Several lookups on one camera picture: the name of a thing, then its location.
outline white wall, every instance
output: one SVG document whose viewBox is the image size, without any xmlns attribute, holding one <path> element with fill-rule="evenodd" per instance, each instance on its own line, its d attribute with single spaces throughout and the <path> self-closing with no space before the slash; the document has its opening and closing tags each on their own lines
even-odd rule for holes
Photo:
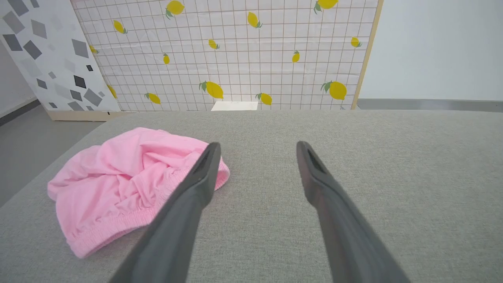
<svg viewBox="0 0 503 283">
<path fill-rule="evenodd" d="M 0 117 L 34 99 L 32 89 L 14 64 L 5 46 L 0 43 Z"/>
<path fill-rule="evenodd" d="M 503 0 L 384 0 L 359 97 L 503 101 Z"/>
</svg>

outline yellow lemon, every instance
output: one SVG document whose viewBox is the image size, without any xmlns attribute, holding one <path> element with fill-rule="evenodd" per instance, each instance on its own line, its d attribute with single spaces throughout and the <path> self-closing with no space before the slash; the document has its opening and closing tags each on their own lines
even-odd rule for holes
<svg viewBox="0 0 503 283">
<path fill-rule="evenodd" d="M 346 89 L 346 86 L 339 83 L 339 82 L 328 82 L 324 83 L 321 86 L 321 89 L 325 88 L 325 93 L 330 89 L 330 96 L 334 99 L 340 99 L 344 100 L 344 97 L 346 97 L 346 92 L 348 90 Z"/>
<path fill-rule="evenodd" d="M 210 47 L 213 48 L 213 49 L 220 48 L 220 45 L 216 44 L 213 39 L 208 40 L 208 43 L 210 44 Z"/>
<path fill-rule="evenodd" d="M 314 5 L 314 13 L 317 14 L 316 11 L 321 12 L 321 8 L 330 9 L 334 7 L 337 4 L 337 2 L 339 2 L 339 0 L 318 0 Z"/>
<path fill-rule="evenodd" d="M 266 105 L 271 105 L 273 103 L 273 99 L 270 95 L 268 95 L 267 93 L 259 93 L 257 95 L 255 95 L 255 98 L 258 98 L 262 101 L 262 103 L 266 104 Z"/>
<path fill-rule="evenodd" d="M 126 34 L 127 33 L 127 30 L 122 26 L 121 23 L 117 22 L 114 20 L 114 28 L 120 32 L 120 33 L 123 33 L 123 34 Z"/>
<path fill-rule="evenodd" d="M 170 57 L 166 53 L 164 53 L 163 55 L 164 55 L 164 58 L 163 58 L 164 64 L 166 64 L 166 65 L 169 64 Z"/>
<path fill-rule="evenodd" d="M 351 39 L 351 45 L 352 45 L 353 47 L 360 47 L 360 46 L 362 46 L 362 43 L 358 40 L 358 38 L 353 37 L 353 38 Z"/>
<path fill-rule="evenodd" d="M 214 82 L 203 82 L 199 84 L 199 89 L 203 91 L 208 90 L 208 94 L 213 96 L 214 98 L 223 99 L 223 90 L 222 88 L 214 83 Z"/>
<path fill-rule="evenodd" d="M 262 26 L 260 21 L 257 19 L 257 16 L 252 12 L 248 12 L 248 23 L 254 28 L 259 28 Z"/>
<path fill-rule="evenodd" d="M 298 61 L 299 61 L 299 59 L 300 59 L 300 53 L 299 53 L 299 51 L 297 51 L 297 50 L 296 50 L 296 51 L 293 53 L 292 63 L 298 62 Z"/>
<path fill-rule="evenodd" d="M 97 50 L 94 48 L 94 46 L 92 46 L 92 45 L 89 45 L 89 49 L 91 49 L 91 52 L 92 52 L 92 53 L 94 53 L 94 54 L 98 54 L 98 53 L 100 53 L 100 52 L 99 52 L 99 51 L 97 51 Z"/>
<path fill-rule="evenodd" d="M 150 99 L 150 101 L 152 101 L 153 103 L 160 104 L 159 96 L 157 96 L 157 95 L 155 95 L 153 93 L 146 93 L 145 97 L 147 99 Z"/>
<path fill-rule="evenodd" d="M 184 11 L 185 6 L 177 0 L 169 2 L 166 6 L 166 18 L 170 19 L 173 15 L 179 15 Z"/>
<path fill-rule="evenodd" d="M 112 86 L 110 86 L 110 85 L 107 85 L 107 87 L 110 90 L 110 92 L 112 93 L 112 95 L 114 96 L 114 98 L 117 99 L 117 93 L 115 92 L 114 88 L 112 88 Z"/>
</svg>

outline gray table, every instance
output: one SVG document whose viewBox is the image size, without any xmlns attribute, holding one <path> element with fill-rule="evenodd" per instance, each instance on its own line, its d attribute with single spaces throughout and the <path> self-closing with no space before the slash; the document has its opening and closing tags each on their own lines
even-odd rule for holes
<svg viewBox="0 0 503 283">
<path fill-rule="evenodd" d="M 231 170 L 203 211 L 190 281 L 329 281 L 295 144 L 311 143 L 414 282 L 503 280 L 503 114 L 250 111 L 132 114 L 99 126 L 0 208 L 0 278 L 104 282 L 141 235 L 78 259 L 47 182 L 135 127 L 219 141 Z"/>
</svg>

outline geometric pattern panel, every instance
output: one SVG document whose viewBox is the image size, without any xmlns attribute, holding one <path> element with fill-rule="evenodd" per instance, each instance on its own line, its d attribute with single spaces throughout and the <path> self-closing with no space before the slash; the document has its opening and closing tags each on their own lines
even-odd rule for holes
<svg viewBox="0 0 503 283">
<path fill-rule="evenodd" d="M 89 56 L 91 49 L 70 1 L 5 0 L 0 11 L 0 40 L 50 110 L 121 111 L 96 59 Z M 76 86 L 82 90 L 74 91 Z M 80 93 L 88 90 L 104 96 L 82 99 Z"/>
</svg>

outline pink garment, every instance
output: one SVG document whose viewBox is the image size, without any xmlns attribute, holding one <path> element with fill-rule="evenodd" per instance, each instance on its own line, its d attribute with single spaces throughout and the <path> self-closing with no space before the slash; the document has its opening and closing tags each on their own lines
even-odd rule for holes
<svg viewBox="0 0 503 283">
<path fill-rule="evenodd" d="M 72 157 L 47 185 L 70 248 L 87 257 L 148 225 L 208 144 L 136 128 Z M 229 178 L 220 159 L 215 190 Z"/>
</svg>

